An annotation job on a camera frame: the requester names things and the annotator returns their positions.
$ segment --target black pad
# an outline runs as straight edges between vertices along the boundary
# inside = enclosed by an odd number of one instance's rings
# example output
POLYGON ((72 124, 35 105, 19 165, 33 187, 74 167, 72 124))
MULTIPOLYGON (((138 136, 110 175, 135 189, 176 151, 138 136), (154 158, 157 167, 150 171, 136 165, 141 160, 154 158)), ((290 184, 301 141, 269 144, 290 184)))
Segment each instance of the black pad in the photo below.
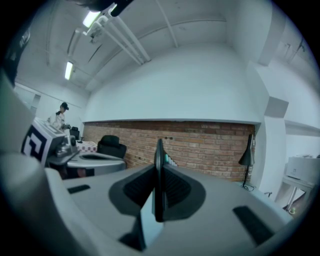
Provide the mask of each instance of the black pad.
POLYGON ((148 165, 111 186, 109 198, 120 213, 135 217, 140 214, 154 188, 154 167, 153 164, 148 165))
POLYGON ((115 161, 117 161, 117 159, 107 157, 107 156, 103 157, 103 156, 96 155, 96 154, 83 154, 80 156, 80 158, 86 159, 86 160, 115 160, 115 161))
POLYGON ((170 164, 163 166, 167 206, 164 221, 189 218, 200 209, 206 199, 206 190, 200 182, 176 171, 170 164))
POLYGON ((233 209, 233 212, 255 241, 256 245, 262 244, 274 235, 247 206, 236 207, 233 209))
POLYGON ((80 185, 80 186, 70 187, 67 190, 69 191, 70 194, 74 194, 74 193, 78 193, 88 189, 90 189, 89 185, 80 185))

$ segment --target table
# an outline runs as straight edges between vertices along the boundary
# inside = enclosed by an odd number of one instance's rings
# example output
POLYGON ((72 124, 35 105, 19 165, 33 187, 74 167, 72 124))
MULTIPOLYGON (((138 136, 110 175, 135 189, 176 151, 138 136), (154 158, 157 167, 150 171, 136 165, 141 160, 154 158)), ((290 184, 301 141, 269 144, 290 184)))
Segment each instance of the table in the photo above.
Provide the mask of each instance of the table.
MULTIPOLYGON (((239 187, 242 186, 243 182, 242 181, 234 181, 233 183, 237 184, 239 187)), ((259 189, 257 189, 255 186, 254 190, 252 191, 247 191, 251 195, 253 195, 255 198, 260 200, 262 203, 264 203, 266 206, 268 206, 274 213, 277 214, 277 216, 284 222, 284 223, 289 223, 290 221, 293 220, 292 216, 283 210, 281 207, 279 207, 274 201, 270 200, 268 197, 268 193, 263 193, 259 189)))
POLYGON ((93 141, 83 141, 82 143, 76 143, 76 147, 80 152, 97 152, 98 145, 93 141))
POLYGON ((282 182, 294 187, 292 194, 291 194, 289 201, 288 201, 288 206, 285 209, 286 211, 290 210, 290 208, 294 202, 294 197, 296 195, 297 189, 301 189, 302 191, 305 191, 305 195, 303 197, 303 202, 306 203, 309 196, 310 196, 311 190, 315 186, 315 184, 313 184, 313 183, 305 182, 303 180, 300 180, 297 178, 292 178, 287 175, 283 175, 282 182))

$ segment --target white ceiling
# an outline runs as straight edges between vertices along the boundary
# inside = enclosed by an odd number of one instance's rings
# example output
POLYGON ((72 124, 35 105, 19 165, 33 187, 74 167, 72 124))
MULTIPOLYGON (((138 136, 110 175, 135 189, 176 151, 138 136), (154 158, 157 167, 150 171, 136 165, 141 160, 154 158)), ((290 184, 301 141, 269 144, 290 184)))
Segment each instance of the white ceiling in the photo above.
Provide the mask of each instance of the white ceiling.
MULTIPOLYGON (((226 19, 220 12, 219 0, 159 2, 172 25, 179 46, 226 42, 226 19)), ((65 0, 46 4, 32 22, 30 42, 22 58, 33 58, 39 66, 46 67, 56 74, 57 79, 59 76, 64 78, 66 63, 72 61, 67 55, 68 45, 75 29, 88 30, 82 24, 88 12, 89 9, 65 0)), ((154 0, 134 0, 120 17, 151 58, 160 51, 174 47, 165 19, 154 0)), ((74 64, 74 73, 69 82, 91 91, 97 85, 105 83, 120 69, 134 63, 108 36, 105 35, 100 43, 101 47, 88 63, 74 64)))

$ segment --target cable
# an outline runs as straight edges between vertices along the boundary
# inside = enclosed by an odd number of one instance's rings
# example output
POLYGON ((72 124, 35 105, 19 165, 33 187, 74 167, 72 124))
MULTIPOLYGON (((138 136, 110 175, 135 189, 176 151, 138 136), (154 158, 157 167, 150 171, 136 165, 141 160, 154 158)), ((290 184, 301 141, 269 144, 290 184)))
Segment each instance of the cable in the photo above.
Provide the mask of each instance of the cable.
POLYGON ((252 192, 254 191, 255 187, 254 186, 251 186, 251 185, 244 185, 243 186, 246 190, 248 190, 249 192, 252 192))

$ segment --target pipe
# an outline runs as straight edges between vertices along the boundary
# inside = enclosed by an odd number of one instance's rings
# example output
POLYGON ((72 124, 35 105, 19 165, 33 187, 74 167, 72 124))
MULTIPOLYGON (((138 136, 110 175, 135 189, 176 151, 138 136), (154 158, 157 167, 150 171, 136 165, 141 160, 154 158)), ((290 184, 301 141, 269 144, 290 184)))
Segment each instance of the pipe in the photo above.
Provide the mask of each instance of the pipe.
POLYGON ((157 5, 158 5, 159 8, 160 8, 160 11, 162 12, 162 15, 163 15, 163 17, 164 17, 164 20, 165 20, 165 22, 166 22, 166 25, 168 26, 168 29, 169 29, 170 34, 171 34, 171 36, 172 36, 174 45, 175 45, 175 47, 177 48, 177 47, 178 47, 178 43, 177 43, 177 40, 176 40, 176 36, 175 36, 175 34, 174 34, 174 31, 172 30, 172 27, 171 27, 171 25, 170 25, 170 23, 169 23, 169 20, 168 20, 168 18, 167 18, 167 15, 166 15, 164 9, 162 8, 162 6, 160 5, 159 1, 158 1, 158 0, 155 0, 155 2, 157 3, 157 5))
POLYGON ((124 29, 124 31, 129 35, 129 37, 132 39, 132 41, 135 43, 135 45, 138 47, 142 55, 145 57, 146 61, 149 62, 151 61, 151 58, 147 54, 146 50, 143 48, 139 40, 136 38, 134 33, 128 28, 128 26, 124 23, 124 21, 119 17, 115 17, 116 21, 120 24, 120 26, 124 29))
POLYGON ((144 60, 140 57, 139 53, 137 52, 137 50, 132 46, 132 44, 129 42, 129 40, 119 31, 119 29, 117 29, 117 27, 111 22, 111 20, 113 19, 113 17, 111 16, 111 18, 107 18, 106 16, 101 16, 100 17, 101 20, 104 20, 105 22, 107 22, 108 20, 110 20, 110 27, 111 29, 118 35, 118 37, 120 37, 122 39, 122 41, 124 41, 124 43, 131 49, 131 51, 135 54, 135 56, 137 57, 137 59, 140 61, 141 64, 144 63, 144 60))
POLYGON ((124 50, 139 66, 142 65, 140 61, 137 60, 136 57, 133 56, 133 54, 126 47, 124 47, 124 45, 120 43, 112 34, 110 34, 110 32, 107 31, 99 22, 95 21, 94 23, 97 24, 109 37, 111 37, 111 39, 115 41, 115 43, 119 45, 122 50, 124 50))

